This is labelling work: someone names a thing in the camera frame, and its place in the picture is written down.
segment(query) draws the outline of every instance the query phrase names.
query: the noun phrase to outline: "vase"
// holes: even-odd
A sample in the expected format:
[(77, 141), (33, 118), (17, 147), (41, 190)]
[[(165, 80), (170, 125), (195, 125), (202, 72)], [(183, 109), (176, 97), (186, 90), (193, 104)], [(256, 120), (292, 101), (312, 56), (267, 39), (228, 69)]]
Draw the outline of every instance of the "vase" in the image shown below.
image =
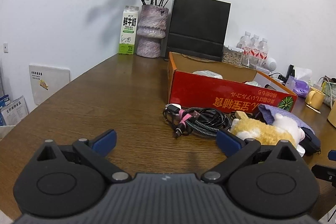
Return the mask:
[(143, 5), (138, 22), (139, 43), (137, 55), (158, 58), (161, 40), (166, 37), (168, 8), (156, 5)]

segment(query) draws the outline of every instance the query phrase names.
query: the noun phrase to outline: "plastic bottle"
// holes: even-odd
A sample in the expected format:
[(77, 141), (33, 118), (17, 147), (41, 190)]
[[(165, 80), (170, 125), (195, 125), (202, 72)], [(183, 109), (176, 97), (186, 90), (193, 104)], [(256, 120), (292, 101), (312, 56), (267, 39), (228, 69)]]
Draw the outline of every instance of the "plastic bottle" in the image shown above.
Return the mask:
[(240, 40), (237, 44), (237, 48), (243, 48), (243, 38), (246, 37), (246, 36), (250, 37), (251, 33), (250, 32), (245, 32), (245, 35), (240, 38)]
[(250, 67), (256, 68), (259, 61), (259, 53), (260, 53), (259, 36), (255, 34), (251, 39), (251, 42), (252, 42), (252, 48), (250, 52), (249, 63)]
[(266, 58), (268, 55), (268, 45), (267, 45), (267, 39), (262, 39), (262, 47), (260, 48), (260, 65), (264, 65), (266, 62)]
[(241, 39), (241, 46), (244, 50), (244, 56), (243, 56), (242, 64), (244, 66), (247, 66), (247, 67), (249, 66), (249, 55), (250, 55), (251, 48), (252, 48), (252, 42), (251, 42), (250, 35), (251, 35), (251, 33), (248, 32)]

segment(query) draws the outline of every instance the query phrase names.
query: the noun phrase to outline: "coaster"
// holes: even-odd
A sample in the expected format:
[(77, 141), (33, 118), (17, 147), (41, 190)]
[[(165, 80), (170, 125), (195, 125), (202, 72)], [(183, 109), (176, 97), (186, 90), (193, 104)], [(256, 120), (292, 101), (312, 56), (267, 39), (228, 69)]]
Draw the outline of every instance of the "coaster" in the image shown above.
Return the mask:
[(309, 108), (311, 108), (312, 110), (316, 111), (317, 113), (321, 114), (321, 112), (319, 112), (317, 109), (315, 109), (315, 108), (313, 108), (313, 107), (311, 107), (309, 105), (306, 105), (306, 106), (309, 107)]

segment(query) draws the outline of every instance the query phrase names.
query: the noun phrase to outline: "plastic container of nuts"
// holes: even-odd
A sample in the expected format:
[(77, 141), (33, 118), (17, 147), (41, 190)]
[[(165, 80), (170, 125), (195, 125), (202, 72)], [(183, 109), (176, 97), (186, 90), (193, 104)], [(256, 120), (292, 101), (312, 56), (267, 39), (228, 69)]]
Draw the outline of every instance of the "plastic container of nuts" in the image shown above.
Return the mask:
[(242, 65), (243, 55), (244, 50), (241, 48), (232, 46), (224, 46), (223, 48), (223, 62), (225, 63), (239, 67)]

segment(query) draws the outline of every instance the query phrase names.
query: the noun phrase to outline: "mug handle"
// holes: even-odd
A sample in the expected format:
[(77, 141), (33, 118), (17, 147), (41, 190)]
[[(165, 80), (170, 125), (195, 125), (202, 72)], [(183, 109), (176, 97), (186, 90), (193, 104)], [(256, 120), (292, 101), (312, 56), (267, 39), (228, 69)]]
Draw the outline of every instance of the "mug handle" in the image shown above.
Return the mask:
[(306, 98), (306, 102), (308, 105), (311, 104), (311, 99), (313, 98), (315, 93), (316, 93), (315, 90), (312, 90), (311, 92), (308, 93), (307, 98)]

